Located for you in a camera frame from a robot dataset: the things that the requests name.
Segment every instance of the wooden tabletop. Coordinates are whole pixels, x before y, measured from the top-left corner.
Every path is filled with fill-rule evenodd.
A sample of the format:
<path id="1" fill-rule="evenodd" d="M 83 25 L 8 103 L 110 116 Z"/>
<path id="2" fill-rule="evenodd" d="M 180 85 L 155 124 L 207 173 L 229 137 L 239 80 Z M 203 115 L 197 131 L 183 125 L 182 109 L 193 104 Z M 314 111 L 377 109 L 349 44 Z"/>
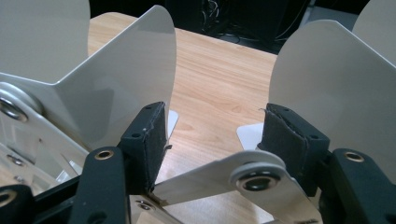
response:
<path id="1" fill-rule="evenodd" d="M 135 18 L 91 19 L 93 54 Z M 276 56 L 176 29 L 177 71 L 170 107 L 179 120 L 158 181 L 241 151 L 237 127 L 263 122 Z M 263 223 L 268 215 L 237 192 L 165 207 L 185 223 Z M 139 223 L 161 223 L 143 215 Z"/>

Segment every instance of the white curved panel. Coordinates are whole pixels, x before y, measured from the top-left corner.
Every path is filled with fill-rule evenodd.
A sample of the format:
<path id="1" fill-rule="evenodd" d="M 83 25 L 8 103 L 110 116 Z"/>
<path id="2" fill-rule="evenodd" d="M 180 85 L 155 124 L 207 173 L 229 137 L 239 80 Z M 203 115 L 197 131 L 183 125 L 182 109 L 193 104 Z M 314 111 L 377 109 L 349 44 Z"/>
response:
<path id="1" fill-rule="evenodd" d="M 396 68 L 336 21 L 297 30 L 280 51 L 269 102 L 370 155 L 396 183 Z"/>
<path id="2" fill-rule="evenodd" d="M 356 20 L 352 32 L 396 64 L 396 1 L 371 0 Z"/>
<path id="3" fill-rule="evenodd" d="M 55 82 L 88 58 L 87 0 L 0 0 L 0 72 Z"/>
<path id="4" fill-rule="evenodd" d="M 115 146 L 140 109 L 169 109 L 176 70 L 175 29 L 154 7 L 56 83 L 0 74 L 30 93 L 44 115 L 87 149 Z"/>

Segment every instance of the wooden table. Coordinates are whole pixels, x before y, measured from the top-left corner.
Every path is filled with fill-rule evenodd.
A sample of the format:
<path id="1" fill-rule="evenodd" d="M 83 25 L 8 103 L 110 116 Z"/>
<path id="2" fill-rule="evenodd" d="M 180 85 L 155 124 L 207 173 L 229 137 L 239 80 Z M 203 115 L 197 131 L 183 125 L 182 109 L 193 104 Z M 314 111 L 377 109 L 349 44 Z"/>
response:
<path id="1" fill-rule="evenodd" d="M 93 54 L 135 18 L 107 13 L 91 20 Z M 276 56 L 184 30 L 170 107 L 179 120 L 158 182 L 241 151 L 241 125 L 262 122 Z M 185 223 L 263 223 L 268 215 L 237 192 L 166 207 Z M 159 223 L 143 215 L 139 223 Z"/>

